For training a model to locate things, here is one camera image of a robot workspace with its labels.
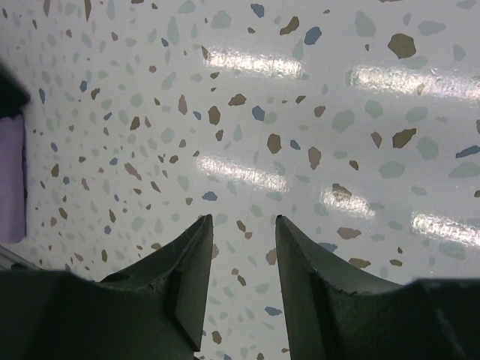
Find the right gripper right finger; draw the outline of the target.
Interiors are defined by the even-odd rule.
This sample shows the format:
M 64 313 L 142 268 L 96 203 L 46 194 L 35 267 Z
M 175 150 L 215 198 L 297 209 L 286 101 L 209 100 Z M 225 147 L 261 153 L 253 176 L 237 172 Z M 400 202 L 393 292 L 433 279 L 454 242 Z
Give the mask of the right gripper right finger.
M 277 266 L 291 359 L 339 359 L 330 290 L 348 296 L 397 290 L 306 236 L 288 217 L 275 220 Z

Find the folded lavender t shirt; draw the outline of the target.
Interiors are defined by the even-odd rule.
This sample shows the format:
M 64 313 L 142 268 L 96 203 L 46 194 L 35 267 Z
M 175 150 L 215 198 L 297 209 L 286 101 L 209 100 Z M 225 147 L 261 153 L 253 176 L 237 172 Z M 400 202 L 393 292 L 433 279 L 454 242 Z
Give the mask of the folded lavender t shirt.
M 1 118 L 1 243 L 26 236 L 24 176 L 25 120 L 22 114 Z

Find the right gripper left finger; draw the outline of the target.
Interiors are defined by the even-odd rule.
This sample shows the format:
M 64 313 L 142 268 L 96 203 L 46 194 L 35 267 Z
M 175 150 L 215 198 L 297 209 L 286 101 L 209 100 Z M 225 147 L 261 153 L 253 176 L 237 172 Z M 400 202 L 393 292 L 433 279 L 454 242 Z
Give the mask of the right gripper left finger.
M 100 285 L 126 307 L 136 352 L 197 352 L 203 338 L 213 250 L 213 219 L 199 217 L 179 237 Z

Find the black t shirt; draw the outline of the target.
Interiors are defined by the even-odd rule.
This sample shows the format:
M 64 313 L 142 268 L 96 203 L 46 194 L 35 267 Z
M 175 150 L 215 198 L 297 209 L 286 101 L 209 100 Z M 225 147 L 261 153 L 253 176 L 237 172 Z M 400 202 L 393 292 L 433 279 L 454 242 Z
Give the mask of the black t shirt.
M 3 62 L 0 64 L 0 116 L 11 117 L 20 113 L 30 102 L 26 87 Z

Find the aluminium extrusion rail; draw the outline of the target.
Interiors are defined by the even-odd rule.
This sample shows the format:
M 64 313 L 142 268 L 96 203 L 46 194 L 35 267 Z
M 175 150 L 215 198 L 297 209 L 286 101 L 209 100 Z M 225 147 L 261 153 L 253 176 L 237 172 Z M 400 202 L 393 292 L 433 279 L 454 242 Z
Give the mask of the aluminium extrusion rail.
M 6 247 L 0 246 L 0 269 L 1 270 L 41 270 L 34 264 L 16 255 Z

